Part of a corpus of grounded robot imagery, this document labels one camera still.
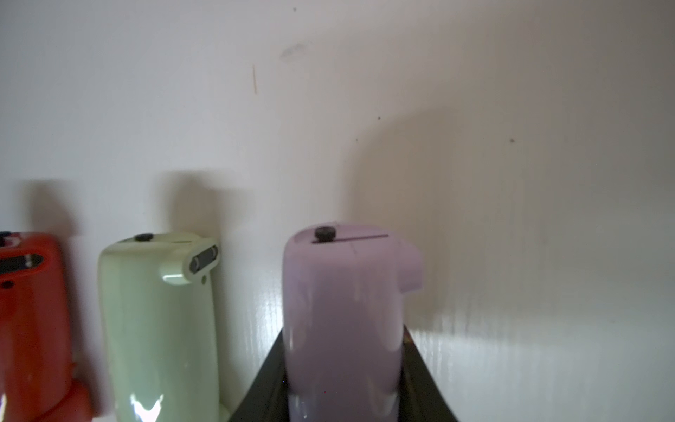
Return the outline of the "green flashlight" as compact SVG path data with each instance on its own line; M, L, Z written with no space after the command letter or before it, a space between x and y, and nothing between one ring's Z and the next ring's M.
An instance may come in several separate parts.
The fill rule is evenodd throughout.
M143 233L105 248L98 293L119 421L218 421L216 241Z

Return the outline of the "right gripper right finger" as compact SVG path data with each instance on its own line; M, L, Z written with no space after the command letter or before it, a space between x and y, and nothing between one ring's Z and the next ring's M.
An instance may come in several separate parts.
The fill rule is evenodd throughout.
M399 383L401 422L458 422L425 364L410 331L404 326Z

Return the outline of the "purple flashlight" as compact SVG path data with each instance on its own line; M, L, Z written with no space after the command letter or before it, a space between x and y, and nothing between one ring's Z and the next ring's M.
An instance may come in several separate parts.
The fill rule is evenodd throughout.
M322 223L288 240L282 334L290 420L397 420L404 298L423 283L421 251L390 230Z

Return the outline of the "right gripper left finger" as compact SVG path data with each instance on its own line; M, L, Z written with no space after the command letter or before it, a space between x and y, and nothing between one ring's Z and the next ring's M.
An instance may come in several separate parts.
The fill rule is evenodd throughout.
M272 344L251 388L233 411L230 422L288 422L288 383L283 334Z

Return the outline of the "red flashlight back row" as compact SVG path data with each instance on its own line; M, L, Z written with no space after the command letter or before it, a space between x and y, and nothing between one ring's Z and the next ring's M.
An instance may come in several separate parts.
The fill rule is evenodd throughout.
M1 419L90 421L75 379L61 248L47 233L1 234Z

